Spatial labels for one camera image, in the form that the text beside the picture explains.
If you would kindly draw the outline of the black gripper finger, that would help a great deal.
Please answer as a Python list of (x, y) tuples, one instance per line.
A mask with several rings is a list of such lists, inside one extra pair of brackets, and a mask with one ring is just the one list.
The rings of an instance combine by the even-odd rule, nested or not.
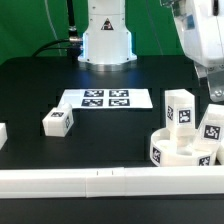
[(199, 83), (208, 86), (209, 96), (213, 102), (224, 101), (224, 64), (204, 67), (194, 64)]

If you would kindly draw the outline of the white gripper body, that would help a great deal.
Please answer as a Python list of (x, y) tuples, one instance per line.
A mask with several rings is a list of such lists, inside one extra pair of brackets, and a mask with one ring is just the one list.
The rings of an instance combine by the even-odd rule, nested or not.
[(175, 0), (171, 7), (184, 54), (204, 67), (224, 64), (224, 0)]

